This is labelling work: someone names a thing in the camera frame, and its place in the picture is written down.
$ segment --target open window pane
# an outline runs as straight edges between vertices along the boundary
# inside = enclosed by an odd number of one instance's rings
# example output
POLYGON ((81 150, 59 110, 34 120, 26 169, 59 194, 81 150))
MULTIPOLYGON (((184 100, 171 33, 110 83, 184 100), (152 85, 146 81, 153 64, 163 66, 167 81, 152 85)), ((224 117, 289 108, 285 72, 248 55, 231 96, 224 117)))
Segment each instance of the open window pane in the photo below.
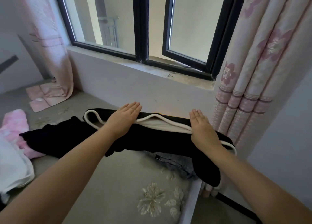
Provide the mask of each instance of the open window pane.
POLYGON ((169 50, 207 61, 223 0, 174 0, 169 50))
POLYGON ((65 0, 75 39, 135 54, 132 0, 65 0))

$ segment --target pink flower pattern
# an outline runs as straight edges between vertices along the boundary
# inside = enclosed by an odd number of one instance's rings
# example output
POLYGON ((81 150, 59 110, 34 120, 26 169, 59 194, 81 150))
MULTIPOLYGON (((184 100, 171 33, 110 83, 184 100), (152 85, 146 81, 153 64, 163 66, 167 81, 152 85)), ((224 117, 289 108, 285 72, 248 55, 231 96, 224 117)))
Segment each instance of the pink flower pattern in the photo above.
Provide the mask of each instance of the pink flower pattern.
POLYGON ((234 72, 235 64, 227 64, 227 61, 225 62, 225 67, 223 70, 223 75, 221 78, 221 82, 223 82, 225 85, 228 85, 231 81, 231 79, 235 78, 236 73, 234 72))
POLYGON ((271 58, 273 62, 278 60, 291 34, 292 30, 288 30, 284 34, 282 34, 280 29, 273 30, 269 40, 264 39, 257 45, 258 48, 263 49, 260 59, 267 60, 271 58))
POLYGON ((246 18, 252 15, 252 12, 256 5, 258 5, 262 0, 245 0, 243 9, 241 10, 241 15, 245 14, 246 18))

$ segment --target hand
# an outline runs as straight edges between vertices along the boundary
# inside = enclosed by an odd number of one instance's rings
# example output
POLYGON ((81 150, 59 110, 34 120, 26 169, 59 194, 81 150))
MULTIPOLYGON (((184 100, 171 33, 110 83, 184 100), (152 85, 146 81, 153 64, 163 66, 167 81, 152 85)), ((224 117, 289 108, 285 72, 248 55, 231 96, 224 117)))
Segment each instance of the hand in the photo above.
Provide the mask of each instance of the hand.
POLYGON ((193 109, 190 112, 191 126, 193 134, 192 142, 203 153, 209 152, 211 149, 221 146, 221 142, 209 123, 207 116, 204 116, 201 110, 193 109))
POLYGON ((115 111, 101 129, 109 131, 113 139, 116 140, 129 131, 141 109, 142 106, 139 102, 128 103, 115 111))

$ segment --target window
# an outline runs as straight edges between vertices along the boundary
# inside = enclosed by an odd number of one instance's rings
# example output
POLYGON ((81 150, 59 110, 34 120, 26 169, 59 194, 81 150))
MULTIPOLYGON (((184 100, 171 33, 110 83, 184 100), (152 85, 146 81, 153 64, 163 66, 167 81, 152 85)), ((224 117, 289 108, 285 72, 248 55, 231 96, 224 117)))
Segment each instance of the window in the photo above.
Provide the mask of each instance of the window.
POLYGON ((244 0, 57 0, 73 45, 215 80, 244 0))

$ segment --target metal railing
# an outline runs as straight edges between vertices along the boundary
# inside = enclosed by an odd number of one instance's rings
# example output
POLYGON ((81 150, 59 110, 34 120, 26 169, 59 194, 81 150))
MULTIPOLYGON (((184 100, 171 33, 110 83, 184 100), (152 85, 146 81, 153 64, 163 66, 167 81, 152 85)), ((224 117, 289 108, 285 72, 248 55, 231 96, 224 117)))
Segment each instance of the metal railing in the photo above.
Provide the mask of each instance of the metal railing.
POLYGON ((98 17, 103 45, 119 48, 117 20, 119 17, 98 17))

